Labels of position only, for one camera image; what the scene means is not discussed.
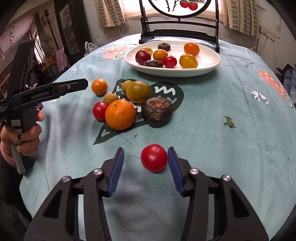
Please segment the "left hand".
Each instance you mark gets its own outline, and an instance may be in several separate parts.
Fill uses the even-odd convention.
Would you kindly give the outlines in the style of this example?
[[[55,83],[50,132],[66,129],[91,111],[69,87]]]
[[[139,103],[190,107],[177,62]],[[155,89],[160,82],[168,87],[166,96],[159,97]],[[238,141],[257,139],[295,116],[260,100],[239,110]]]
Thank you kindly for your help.
[[[24,156],[33,156],[38,150],[40,143],[40,134],[42,132],[41,126],[37,123],[28,131],[21,135],[22,143],[17,145],[16,150]],[[11,150],[11,142],[16,142],[18,136],[15,130],[9,126],[3,126],[1,129],[1,143],[3,144],[4,151],[9,156],[13,156]]]

